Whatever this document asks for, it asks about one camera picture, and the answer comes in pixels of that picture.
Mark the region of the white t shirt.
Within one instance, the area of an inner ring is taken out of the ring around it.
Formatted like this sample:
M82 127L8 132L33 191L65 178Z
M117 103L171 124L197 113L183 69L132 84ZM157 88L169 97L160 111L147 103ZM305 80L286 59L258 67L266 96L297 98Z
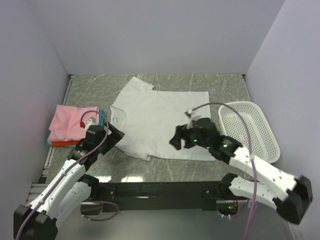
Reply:
M152 84L133 77L110 106L111 124L124 133L116 147L128 156L145 161L151 157L214 161L215 158L199 146L176 150L169 143L176 126L188 123L185 111L208 102L207 91L156 91Z

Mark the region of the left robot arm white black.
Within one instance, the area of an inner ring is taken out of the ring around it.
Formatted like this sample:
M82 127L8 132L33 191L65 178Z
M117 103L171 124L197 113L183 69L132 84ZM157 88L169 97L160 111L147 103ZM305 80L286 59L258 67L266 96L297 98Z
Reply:
M100 181L86 172L99 155L105 155L124 135L109 122L89 126L85 138L69 152L51 183L29 204L19 205L14 211L14 239L54 240L63 221L84 201L99 208L111 205L118 214L119 206L103 199Z

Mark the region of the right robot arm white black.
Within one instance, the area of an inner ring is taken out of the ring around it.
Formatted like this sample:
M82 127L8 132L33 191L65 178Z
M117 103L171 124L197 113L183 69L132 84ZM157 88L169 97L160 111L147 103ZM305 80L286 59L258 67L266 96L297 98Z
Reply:
M221 135L216 125L207 117L178 125L169 143L176 149L195 146L207 149L217 160L242 170L255 180L248 181L231 174L230 179L219 187L222 198L233 196L251 198L269 206L286 221L300 224L313 201L312 184L304 175L286 173L255 155L250 155L247 147L236 139Z

